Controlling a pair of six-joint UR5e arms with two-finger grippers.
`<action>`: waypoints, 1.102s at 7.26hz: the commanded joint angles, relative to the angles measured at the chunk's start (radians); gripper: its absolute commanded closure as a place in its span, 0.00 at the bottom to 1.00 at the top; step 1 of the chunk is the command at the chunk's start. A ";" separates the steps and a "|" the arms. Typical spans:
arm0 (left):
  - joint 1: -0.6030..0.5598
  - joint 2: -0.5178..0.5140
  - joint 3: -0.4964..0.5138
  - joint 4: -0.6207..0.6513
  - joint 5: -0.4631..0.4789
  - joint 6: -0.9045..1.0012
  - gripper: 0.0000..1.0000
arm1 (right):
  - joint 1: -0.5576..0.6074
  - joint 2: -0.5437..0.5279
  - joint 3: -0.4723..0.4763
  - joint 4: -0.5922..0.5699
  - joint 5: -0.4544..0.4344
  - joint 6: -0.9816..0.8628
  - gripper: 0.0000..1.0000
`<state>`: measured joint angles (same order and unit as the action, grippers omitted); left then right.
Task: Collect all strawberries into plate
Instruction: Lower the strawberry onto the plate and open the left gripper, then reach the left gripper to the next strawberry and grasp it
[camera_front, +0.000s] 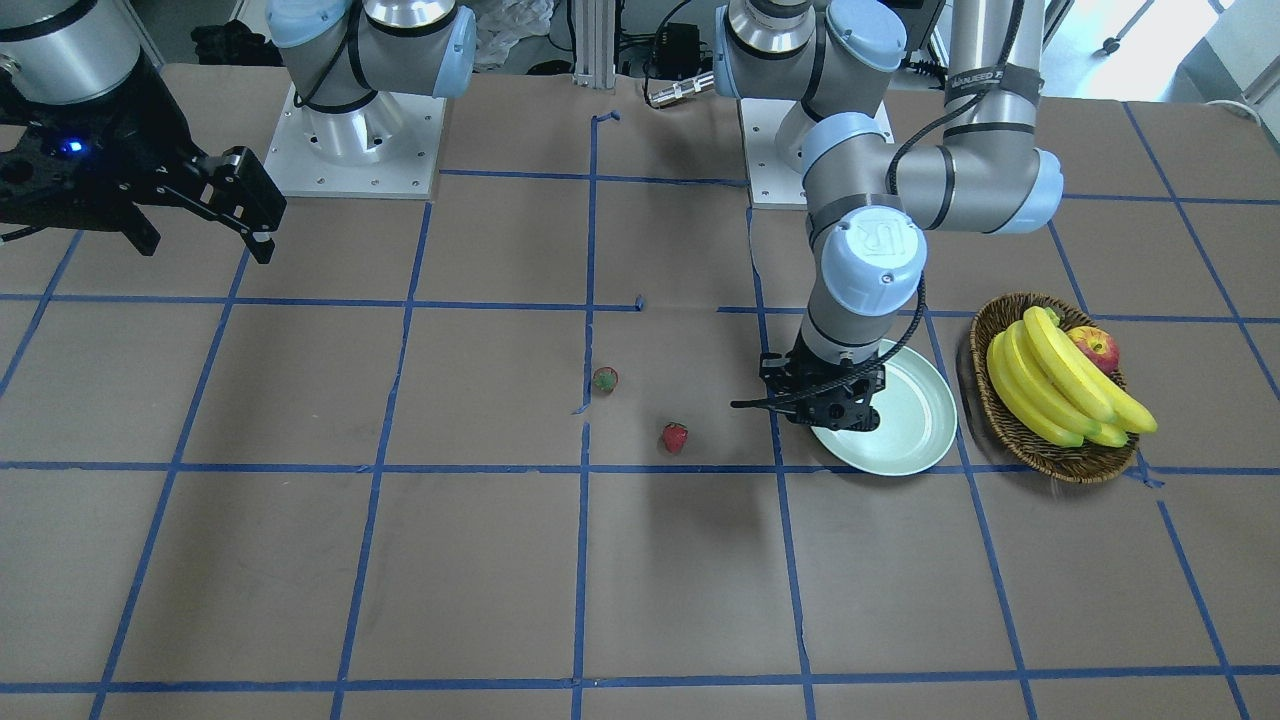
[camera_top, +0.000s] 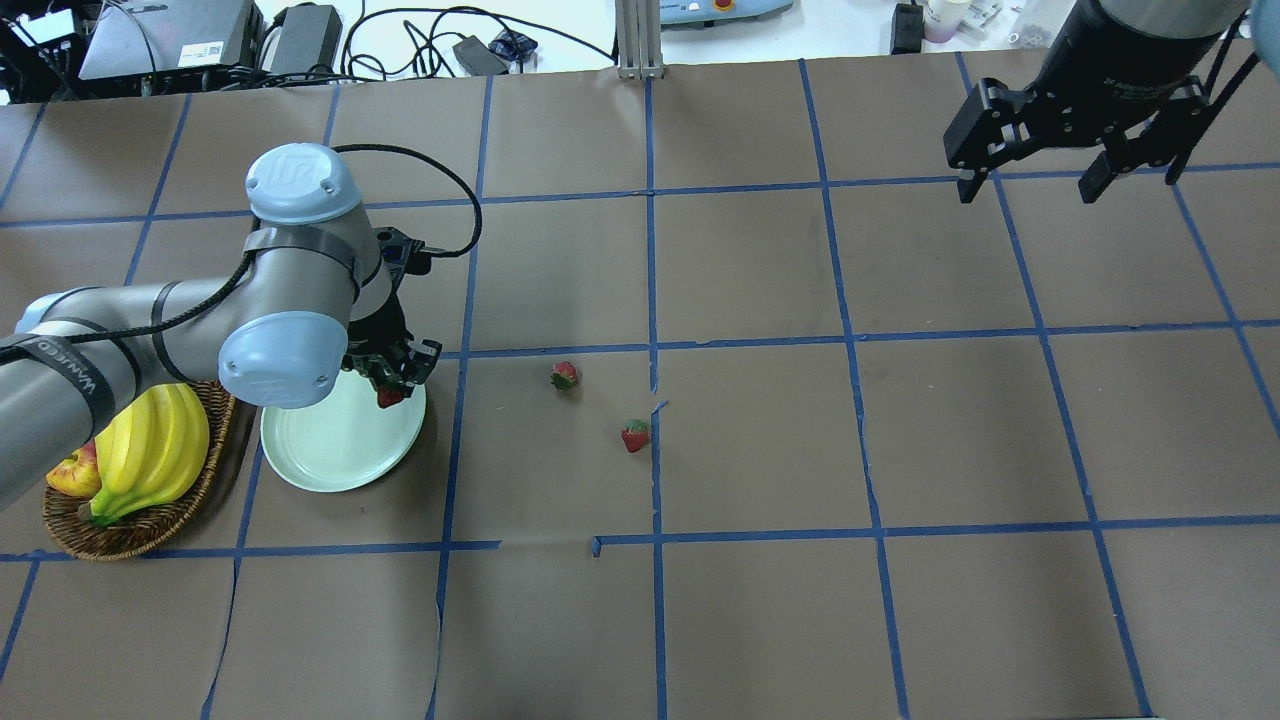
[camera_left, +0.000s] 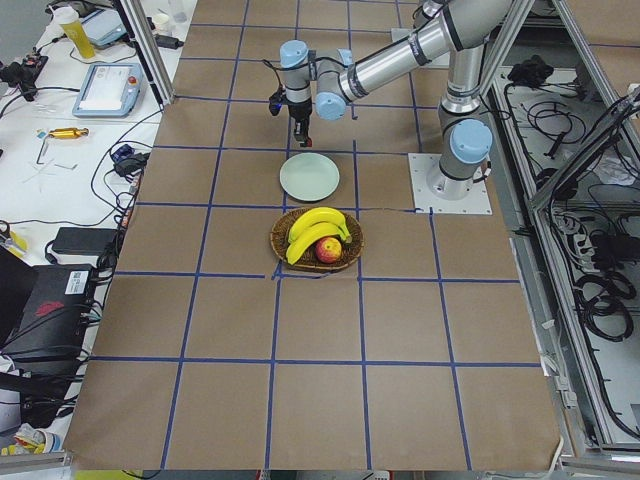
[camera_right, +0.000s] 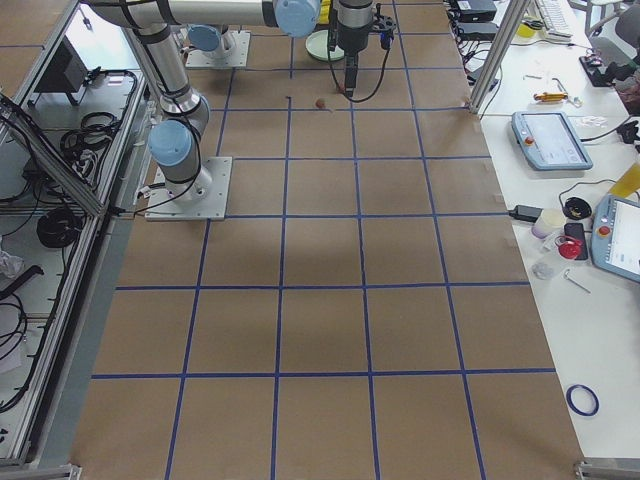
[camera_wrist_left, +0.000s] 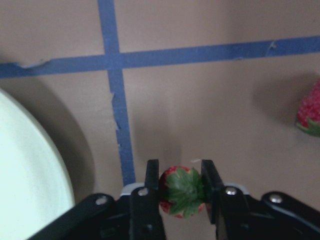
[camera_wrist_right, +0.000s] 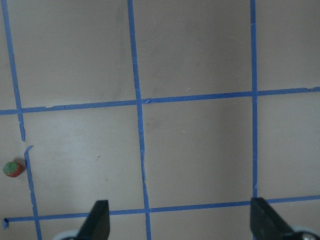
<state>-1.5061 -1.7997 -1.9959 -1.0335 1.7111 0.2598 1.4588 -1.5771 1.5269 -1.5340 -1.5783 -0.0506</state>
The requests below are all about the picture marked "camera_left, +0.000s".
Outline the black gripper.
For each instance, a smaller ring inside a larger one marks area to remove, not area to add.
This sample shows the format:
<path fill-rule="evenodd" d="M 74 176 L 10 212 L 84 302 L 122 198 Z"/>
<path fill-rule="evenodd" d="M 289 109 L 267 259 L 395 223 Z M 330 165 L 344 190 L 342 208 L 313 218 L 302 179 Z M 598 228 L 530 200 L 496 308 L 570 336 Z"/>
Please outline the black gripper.
<path fill-rule="evenodd" d="M 289 116 L 294 120 L 294 137 L 302 148 L 311 148 L 313 141 L 309 137 L 310 116 L 312 114 L 312 101 L 306 99 L 303 102 L 290 102 L 288 105 Z"/>

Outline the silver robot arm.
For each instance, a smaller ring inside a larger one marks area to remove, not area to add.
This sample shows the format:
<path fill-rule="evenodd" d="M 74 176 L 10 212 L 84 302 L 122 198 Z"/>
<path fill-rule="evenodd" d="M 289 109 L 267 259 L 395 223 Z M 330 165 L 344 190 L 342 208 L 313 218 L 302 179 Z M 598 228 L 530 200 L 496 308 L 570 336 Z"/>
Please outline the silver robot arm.
<path fill-rule="evenodd" d="M 488 35 L 510 8 L 510 2 L 501 0 L 426 1 L 412 30 L 360 60 L 348 49 L 315 50 L 289 40 L 279 50 L 280 64 L 274 69 L 279 85 L 269 111 L 278 115 L 286 107 L 296 141 L 308 147 L 312 114 L 338 120 L 354 101 L 448 55 L 447 88 L 438 106 L 443 152 L 426 182 L 442 199 L 462 199 L 493 144 L 491 130 L 478 117 L 482 58 Z"/>

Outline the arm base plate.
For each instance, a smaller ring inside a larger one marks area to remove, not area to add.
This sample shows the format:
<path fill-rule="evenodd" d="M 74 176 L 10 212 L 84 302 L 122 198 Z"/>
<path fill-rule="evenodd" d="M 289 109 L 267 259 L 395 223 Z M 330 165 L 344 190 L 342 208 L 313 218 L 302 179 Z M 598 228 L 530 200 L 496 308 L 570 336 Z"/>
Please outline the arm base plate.
<path fill-rule="evenodd" d="M 406 38 L 411 32 L 411 28 L 392 28 L 390 30 L 391 41 L 397 42 L 403 38 Z"/>
<path fill-rule="evenodd" d="M 452 180 L 440 169 L 440 154 L 409 153 L 414 210 L 418 213 L 491 215 L 492 207 L 480 166 L 467 180 Z"/>

